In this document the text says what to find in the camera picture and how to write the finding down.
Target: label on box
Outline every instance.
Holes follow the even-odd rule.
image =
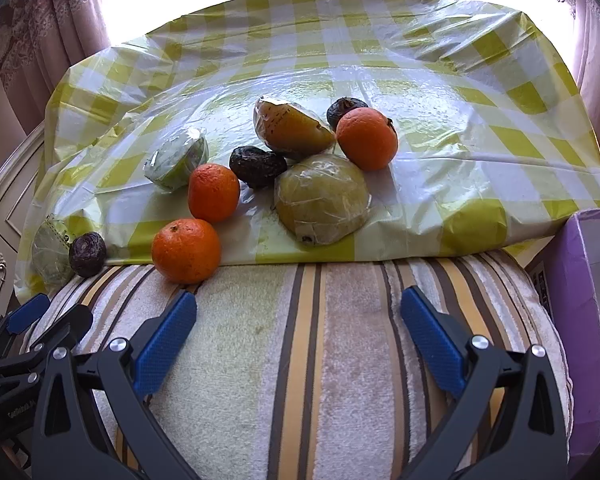
[[[551,319],[554,319],[554,310],[551,307],[551,296],[549,296],[549,289],[546,286],[546,273],[544,272],[544,262],[537,264],[529,272],[531,281],[538,292],[540,297],[540,304],[544,306],[544,309],[549,313]]]

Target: cardboard box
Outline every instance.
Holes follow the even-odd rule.
[[[600,209],[569,218],[526,271],[564,345],[574,399],[570,455],[584,459],[600,442]]]

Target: yellow and white plastic tablecloth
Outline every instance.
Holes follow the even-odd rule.
[[[232,0],[69,69],[46,108],[45,154],[16,264],[20,300],[44,291],[31,243],[49,216],[100,232],[108,262],[150,262],[160,227],[190,216],[187,191],[142,167],[175,130],[207,131],[210,160],[262,146],[254,101],[324,117],[355,96],[394,120],[398,154],[366,174],[372,215],[330,246],[298,244],[271,190],[242,185],[218,224],[223,264],[472,253],[553,233],[600,207],[600,150],[578,89],[522,12],[464,0]]]

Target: blue gripper pad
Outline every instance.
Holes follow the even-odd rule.
[[[19,309],[14,310],[7,321],[7,331],[10,334],[21,334],[33,322],[39,320],[49,308],[49,298],[45,294],[37,294]]]
[[[440,389],[459,399],[466,385],[464,359],[419,292],[415,286],[402,292],[400,314]]]
[[[141,398],[160,389],[196,322],[198,307],[193,294],[180,294],[172,305],[168,312],[156,320],[159,321],[157,328],[136,358],[134,390]]]

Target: plastic-wrapped mango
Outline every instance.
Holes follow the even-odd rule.
[[[71,241],[65,225],[53,216],[48,216],[36,231],[31,245],[31,259],[48,294],[55,294],[74,275],[69,265]]]
[[[144,176],[165,191],[189,183],[193,170],[209,158],[204,128],[188,126],[170,135],[144,165]]]
[[[294,160],[323,152],[336,141],[333,132],[313,112],[268,96],[256,101],[253,126],[271,151]]]
[[[337,155],[310,156],[276,179],[278,217],[305,244],[333,244],[361,228],[370,202],[362,172]]]

